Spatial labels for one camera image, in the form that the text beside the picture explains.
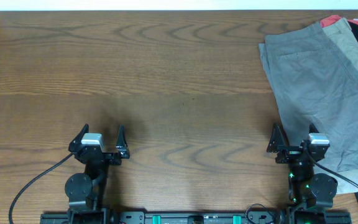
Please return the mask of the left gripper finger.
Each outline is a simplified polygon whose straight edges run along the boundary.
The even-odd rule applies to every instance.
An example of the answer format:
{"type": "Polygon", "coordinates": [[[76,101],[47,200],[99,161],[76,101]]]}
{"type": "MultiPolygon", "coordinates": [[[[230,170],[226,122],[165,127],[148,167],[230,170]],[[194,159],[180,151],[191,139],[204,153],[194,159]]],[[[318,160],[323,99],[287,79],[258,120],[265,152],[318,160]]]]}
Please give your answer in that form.
{"type": "Polygon", "coordinates": [[[69,143],[68,150],[70,152],[78,152],[82,148],[81,140],[86,133],[89,133],[88,124],[85,124],[76,137],[69,143]]]}
{"type": "Polygon", "coordinates": [[[116,149],[122,159],[130,158],[130,151],[124,133],[124,126],[120,125],[117,136],[116,149]]]}

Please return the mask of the grey shorts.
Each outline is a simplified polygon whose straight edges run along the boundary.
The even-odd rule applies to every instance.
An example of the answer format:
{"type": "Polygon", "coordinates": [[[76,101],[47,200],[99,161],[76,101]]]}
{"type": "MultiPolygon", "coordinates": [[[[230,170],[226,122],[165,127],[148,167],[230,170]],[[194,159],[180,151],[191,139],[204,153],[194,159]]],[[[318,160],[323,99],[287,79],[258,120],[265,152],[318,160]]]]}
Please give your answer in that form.
{"type": "Polygon", "coordinates": [[[259,52],[290,144],[314,124],[330,143],[322,165],[358,169],[358,71],[320,24],[266,35],[259,52]]]}

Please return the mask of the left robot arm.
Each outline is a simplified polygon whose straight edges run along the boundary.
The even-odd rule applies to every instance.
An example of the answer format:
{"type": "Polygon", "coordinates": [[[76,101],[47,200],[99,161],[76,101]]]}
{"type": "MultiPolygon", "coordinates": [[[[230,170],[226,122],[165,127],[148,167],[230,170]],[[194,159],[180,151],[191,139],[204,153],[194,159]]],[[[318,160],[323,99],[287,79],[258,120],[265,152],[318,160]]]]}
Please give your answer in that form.
{"type": "Polygon", "coordinates": [[[116,149],[106,152],[103,136],[90,133],[88,124],[69,143],[68,150],[85,165],[85,171],[72,175],[65,184],[68,223],[119,223],[117,213],[103,205],[103,198],[109,168],[130,158],[123,125],[119,127],[116,149]]]}

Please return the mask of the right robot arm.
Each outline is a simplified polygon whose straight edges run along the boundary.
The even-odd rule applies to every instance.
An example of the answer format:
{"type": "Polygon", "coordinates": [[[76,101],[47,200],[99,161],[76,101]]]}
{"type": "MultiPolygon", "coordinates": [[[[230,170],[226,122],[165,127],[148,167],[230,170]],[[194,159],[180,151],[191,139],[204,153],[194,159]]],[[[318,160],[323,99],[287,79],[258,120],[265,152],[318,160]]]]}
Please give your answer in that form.
{"type": "Polygon", "coordinates": [[[327,223],[326,210],[333,206],[337,180],[324,173],[316,174],[314,166],[324,159],[329,139],[310,125],[308,137],[291,146],[279,124],[273,124],[267,152],[275,153],[277,164],[288,165],[288,197],[293,202],[276,214],[274,223],[327,223]]]}

